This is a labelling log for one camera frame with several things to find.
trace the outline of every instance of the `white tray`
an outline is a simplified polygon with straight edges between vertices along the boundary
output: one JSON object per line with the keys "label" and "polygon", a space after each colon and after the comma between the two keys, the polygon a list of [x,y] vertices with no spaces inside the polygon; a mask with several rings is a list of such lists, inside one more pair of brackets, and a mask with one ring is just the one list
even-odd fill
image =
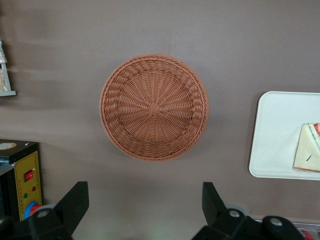
{"label": "white tray", "polygon": [[320,93],[269,91],[258,103],[249,163],[258,178],[320,180],[293,169],[302,124],[320,123]]}

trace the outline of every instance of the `round wicker basket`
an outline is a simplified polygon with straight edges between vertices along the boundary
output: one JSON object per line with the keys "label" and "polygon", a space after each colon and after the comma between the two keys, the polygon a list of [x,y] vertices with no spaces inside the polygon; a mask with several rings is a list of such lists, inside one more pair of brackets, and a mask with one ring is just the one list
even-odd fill
{"label": "round wicker basket", "polygon": [[135,56],[105,83],[100,117],[111,141],[129,156],[148,162],[172,160],[201,137],[208,97],[197,74],[165,54]]}

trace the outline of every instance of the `robotic arm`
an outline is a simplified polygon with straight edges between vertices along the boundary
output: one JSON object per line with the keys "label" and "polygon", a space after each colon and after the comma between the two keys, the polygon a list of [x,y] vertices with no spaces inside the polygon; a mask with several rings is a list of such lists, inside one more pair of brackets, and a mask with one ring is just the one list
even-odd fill
{"label": "robotic arm", "polygon": [[[88,183],[78,182],[53,209],[38,210],[16,223],[8,216],[0,218],[0,239],[72,240],[88,207]],[[266,216],[260,223],[237,209],[226,208],[211,182],[203,183],[202,210],[207,225],[192,240],[305,240],[283,217]]]}

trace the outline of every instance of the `basket center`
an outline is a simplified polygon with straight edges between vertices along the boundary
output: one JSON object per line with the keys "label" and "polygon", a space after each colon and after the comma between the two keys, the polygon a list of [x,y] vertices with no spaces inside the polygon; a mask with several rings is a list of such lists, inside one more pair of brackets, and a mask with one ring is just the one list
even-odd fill
{"label": "basket center", "polygon": [[159,108],[160,108],[160,106],[158,104],[155,104],[155,103],[152,102],[150,104],[150,107],[149,107],[148,111],[149,111],[149,113],[155,115],[155,114],[158,113]]}

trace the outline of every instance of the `bread slice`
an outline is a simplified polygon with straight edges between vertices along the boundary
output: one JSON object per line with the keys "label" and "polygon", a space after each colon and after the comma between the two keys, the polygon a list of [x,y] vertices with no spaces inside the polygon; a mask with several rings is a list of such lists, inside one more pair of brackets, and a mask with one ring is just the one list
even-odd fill
{"label": "bread slice", "polygon": [[293,167],[320,172],[320,123],[302,125]]}

